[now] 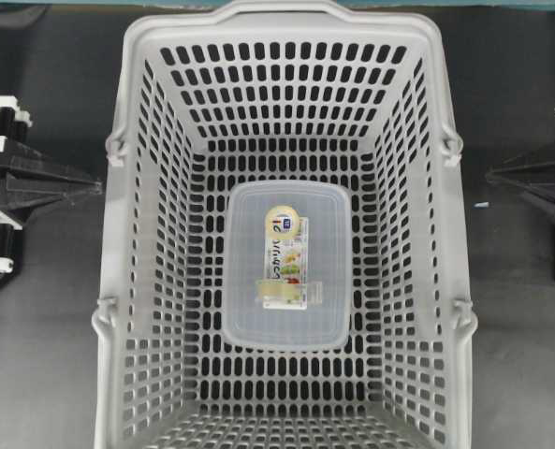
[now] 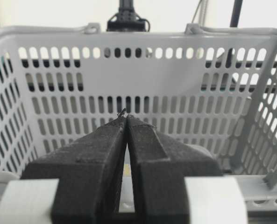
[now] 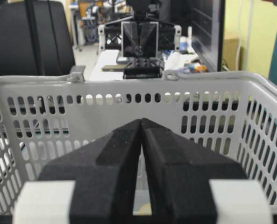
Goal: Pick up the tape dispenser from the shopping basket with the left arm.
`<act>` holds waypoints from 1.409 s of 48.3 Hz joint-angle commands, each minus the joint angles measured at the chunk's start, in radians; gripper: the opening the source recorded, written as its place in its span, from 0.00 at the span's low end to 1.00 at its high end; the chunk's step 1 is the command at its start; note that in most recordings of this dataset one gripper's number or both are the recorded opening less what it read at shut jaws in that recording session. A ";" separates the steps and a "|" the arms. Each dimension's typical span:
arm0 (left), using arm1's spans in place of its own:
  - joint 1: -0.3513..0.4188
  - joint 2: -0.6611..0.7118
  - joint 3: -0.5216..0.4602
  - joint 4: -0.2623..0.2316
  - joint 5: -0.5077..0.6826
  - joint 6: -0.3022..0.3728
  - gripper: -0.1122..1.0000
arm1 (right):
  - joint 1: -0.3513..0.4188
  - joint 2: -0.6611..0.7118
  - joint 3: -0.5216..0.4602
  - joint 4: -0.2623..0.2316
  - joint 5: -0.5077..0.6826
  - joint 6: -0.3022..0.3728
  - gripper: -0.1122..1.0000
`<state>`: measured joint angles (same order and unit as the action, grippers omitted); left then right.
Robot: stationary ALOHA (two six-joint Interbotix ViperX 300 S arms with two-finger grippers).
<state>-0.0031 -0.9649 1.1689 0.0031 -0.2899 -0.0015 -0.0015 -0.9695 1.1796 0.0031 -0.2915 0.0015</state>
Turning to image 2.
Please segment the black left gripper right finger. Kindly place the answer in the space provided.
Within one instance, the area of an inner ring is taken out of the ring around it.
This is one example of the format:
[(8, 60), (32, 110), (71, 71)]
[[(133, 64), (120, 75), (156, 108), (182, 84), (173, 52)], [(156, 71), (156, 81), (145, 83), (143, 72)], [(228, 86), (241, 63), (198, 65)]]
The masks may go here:
[(135, 211), (145, 224), (246, 224), (237, 181), (202, 147), (127, 116)]

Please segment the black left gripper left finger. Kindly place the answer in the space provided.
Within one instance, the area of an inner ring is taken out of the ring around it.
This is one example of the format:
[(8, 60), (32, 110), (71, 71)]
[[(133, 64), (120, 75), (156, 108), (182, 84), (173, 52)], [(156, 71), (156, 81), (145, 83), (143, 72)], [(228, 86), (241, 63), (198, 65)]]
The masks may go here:
[(96, 224), (118, 210), (126, 149), (119, 117), (29, 163), (0, 202), (0, 224)]

